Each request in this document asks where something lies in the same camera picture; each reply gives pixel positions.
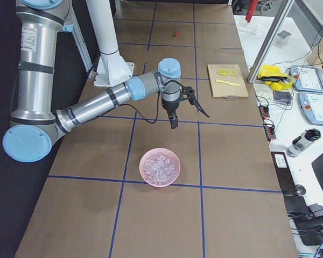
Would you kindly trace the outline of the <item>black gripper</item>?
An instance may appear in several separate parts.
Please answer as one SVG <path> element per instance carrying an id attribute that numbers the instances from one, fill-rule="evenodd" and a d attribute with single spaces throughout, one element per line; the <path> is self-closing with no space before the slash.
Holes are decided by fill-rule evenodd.
<path id="1" fill-rule="evenodd" d="M 163 92 L 161 94 L 162 107 L 168 113 L 171 129 L 176 129 L 179 126 L 178 116 L 176 114 L 177 109 L 179 107 L 179 102 L 180 102 L 179 97 L 180 97 L 179 92 L 172 93 L 172 94 Z"/>

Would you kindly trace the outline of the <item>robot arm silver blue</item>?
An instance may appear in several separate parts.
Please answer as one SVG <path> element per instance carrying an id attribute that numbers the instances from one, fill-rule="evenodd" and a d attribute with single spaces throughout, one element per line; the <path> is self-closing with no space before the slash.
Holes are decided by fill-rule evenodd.
<path id="1" fill-rule="evenodd" d="M 17 1 L 16 15 L 22 22 L 17 108 L 2 145 L 19 162 L 36 162 L 73 128 L 118 108 L 160 94 L 168 115 L 175 117 L 179 105 L 178 60 L 165 58 L 152 72 L 133 76 L 133 63 L 120 55 L 108 1 L 87 1 L 99 45 L 97 79 L 104 91 L 63 110 L 51 111 L 57 35 L 71 30 L 86 69 L 91 59 L 77 24 L 71 1 Z"/>

